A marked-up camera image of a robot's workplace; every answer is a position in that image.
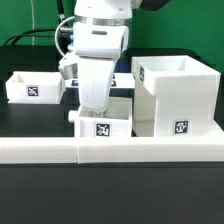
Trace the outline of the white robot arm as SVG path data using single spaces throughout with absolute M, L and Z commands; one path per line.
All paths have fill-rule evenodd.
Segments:
M 134 9 L 158 11 L 170 0 L 76 0 L 73 49 L 62 55 L 59 71 L 78 77 L 79 102 L 87 110 L 106 110 L 114 69 L 128 47 Z

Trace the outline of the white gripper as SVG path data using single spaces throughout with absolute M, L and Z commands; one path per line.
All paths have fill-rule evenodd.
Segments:
M 59 62 L 65 79 L 77 68 L 79 101 L 87 111 L 104 112 L 115 65 L 128 46 L 127 26 L 100 26 L 77 22 L 74 50 Z

